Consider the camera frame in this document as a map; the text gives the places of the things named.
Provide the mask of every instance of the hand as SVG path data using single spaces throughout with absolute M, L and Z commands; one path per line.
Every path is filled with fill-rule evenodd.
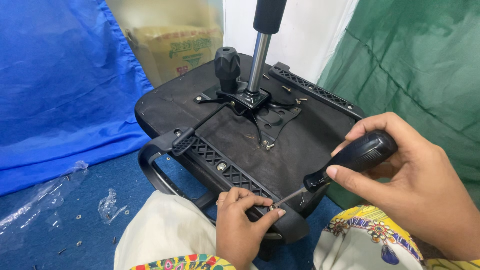
M 220 193 L 216 214 L 216 256 L 227 260 L 237 270 L 248 269 L 268 228 L 285 214 L 285 210 L 274 209 L 257 222 L 250 222 L 245 211 L 253 205 L 272 204 L 271 199 L 256 196 L 245 188 L 233 187 Z
M 360 120 L 332 156 L 375 129 L 387 131 L 398 145 L 398 152 L 388 162 L 364 174 L 332 165 L 327 174 L 448 258 L 480 259 L 480 212 L 447 155 L 396 114 L 387 112 Z M 391 181 L 382 184 L 372 180 L 381 177 Z

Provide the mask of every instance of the chrome cylinder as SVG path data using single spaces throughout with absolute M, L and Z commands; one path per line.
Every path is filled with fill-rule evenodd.
M 258 33 L 257 41 L 255 42 L 255 51 L 253 52 L 252 69 L 250 69 L 250 78 L 247 89 L 251 93 L 258 93 L 260 90 L 260 80 L 262 79 L 262 70 L 267 57 L 268 46 L 272 35 Z

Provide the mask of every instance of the screwdriver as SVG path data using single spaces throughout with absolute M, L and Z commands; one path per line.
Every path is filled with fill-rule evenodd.
M 332 181 L 327 174 L 330 165 L 340 165 L 356 172 L 364 172 L 384 162 L 397 150 L 395 140 L 386 131 L 367 132 L 341 149 L 320 170 L 305 175 L 302 188 L 272 204 L 270 210 L 278 208 L 300 193 L 307 191 L 315 193 L 322 186 L 329 184 Z

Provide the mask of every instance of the finger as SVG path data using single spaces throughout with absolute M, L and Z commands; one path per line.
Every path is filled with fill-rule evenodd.
M 254 222 L 254 227 L 259 230 L 262 235 L 264 235 L 267 232 L 268 228 L 270 228 L 273 223 L 279 220 L 283 215 L 285 215 L 285 210 L 280 208 L 273 209 L 272 211 L 266 213 L 259 220 Z
M 246 197 L 248 195 L 254 195 L 250 190 L 241 187 L 232 187 L 225 198 L 225 205 L 229 205 L 238 201 L 239 198 Z
M 262 196 L 249 195 L 239 199 L 237 202 L 235 202 L 235 204 L 239 205 L 245 212 L 247 209 L 254 205 L 270 206 L 273 204 L 273 201 L 272 199 L 268 199 Z
M 349 143 L 351 143 L 351 141 L 343 141 L 343 143 L 339 144 L 335 150 L 332 151 L 332 153 L 330 153 L 330 156 L 334 156 L 336 155 L 340 150 L 342 150 L 345 146 L 347 146 Z
M 397 173 L 397 169 L 388 162 L 377 165 L 375 168 L 365 172 L 368 177 L 376 180 L 378 178 L 392 178 Z
M 399 148 L 415 148 L 415 142 L 427 141 L 412 126 L 393 112 L 382 113 L 358 121 L 345 136 L 345 139 L 353 141 L 375 129 L 387 131 Z
M 216 208 L 220 209 L 222 208 L 223 202 L 225 201 L 225 198 L 227 197 L 228 192 L 220 192 L 218 195 L 218 200 L 216 201 Z
M 385 197 L 385 194 L 389 194 L 388 186 L 339 165 L 329 166 L 327 174 L 348 191 L 373 204 L 376 204 L 378 199 Z

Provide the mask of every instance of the blue carpet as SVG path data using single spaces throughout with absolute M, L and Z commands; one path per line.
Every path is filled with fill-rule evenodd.
M 206 191 L 174 159 L 167 160 L 166 157 L 158 158 L 157 164 L 189 197 L 199 197 Z M 35 218 L 23 228 L 20 226 L 24 222 L 14 222 L 7 228 L 0 228 L 0 269 L 32 269 L 33 265 L 37 265 L 39 270 L 112 269 L 116 247 L 112 244 L 113 237 L 120 239 L 154 188 L 138 167 L 137 152 L 94 165 L 87 170 L 86 176 L 75 175 L 71 181 L 63 182 L 62 188 L 69 189 L 69 194 L 62 196 L 63 203 L 60 206 L 54 208 L 52 204 L 43 204 Z M 0 197 L 0 221 L 22 206 L 39 187 L 41 185 Z M 110 224 L 105 224 L 98 212 L 98 204 L 108 196 L 109 188 L 117 192 L 115 205 L 119 208 L 127 205 L 129 214 L 122 211 Z M 25 217 L 37 210 L 38 208 L 32 207 Z M 337 205 L 325 197 L 307 219 L 310 235 L 281 247 L 270 262 L 256 259 L 255 265 L 260 270 L 310 269 L 313 265 L 312 253 L 322 228 L 340 211 Z M 207 212 L 216 217 L 215 206 Z M 52 221 L 56 220 L 59 220 L 55 224 L 58 227 L 52 227 Z M 82 241 L 82 244 L 77 247 L 78 241 Z M 57 252 L 64 248 L 66 250 L 58 255 Z

